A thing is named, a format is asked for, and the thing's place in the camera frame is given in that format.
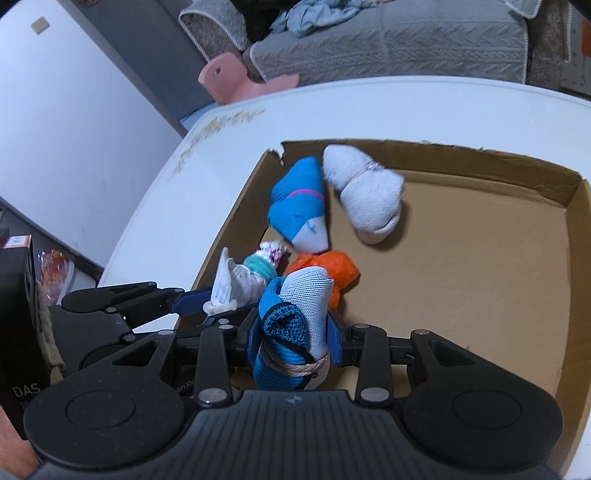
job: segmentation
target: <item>white table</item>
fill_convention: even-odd
[[[154,180],[100,284],[150,280],[190,289],[261,154],[281,151],[284,140],[387,138],[490,148],[589,178],[590,127],[585,100],[457,77],[350,80],[219,107],[195,124]],[[146,329],[171,328],[175,321],[164,317]],[[591,476],[590,445],[588,424],[567,479]]]

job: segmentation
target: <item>white mesh sock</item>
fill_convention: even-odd
[[[208,315],[228,312],[256,303],[265,291],[267,282],[244,265],[230,258],[227,247],[222,249],[213,281],[212,298],[205,302],[203,311]]]
[[[304,314],[310,332],[309,352],[314,360],[326,355],[326,314],[333,280],[322,267],[307,267],[287,276],[279,296],[297,306]]]

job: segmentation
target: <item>black box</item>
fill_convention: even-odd
[[[28,403],[50,385],[50,370],[46,365],[38,338],[41,336],[37,288],[30,235],[10,237],[0,247],[0,370],[8,386],[1,392],[4,407],[11,398],[21,409],[6,405],[9,419],[21,437],[22,414]]]

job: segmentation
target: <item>pink chair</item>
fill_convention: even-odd
[[[281,75],[266,83],[248,78],[246,67],[232,53],[222,53],[203,67],[199,83],[220,105],[297,87],[300,75]]]

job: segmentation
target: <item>gray blanket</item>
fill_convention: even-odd
[[[227,51],[239,57],[250,45],[244,18],[230,0],[195,0],[178,21],[205,61]]]
[[[532,14],[540,0],[506,1],[395,0],[303,38],[269,35],[249,59],[265,80],[299,73],[301,85],[387,75],[524,83],[527,26],[515,10]]]

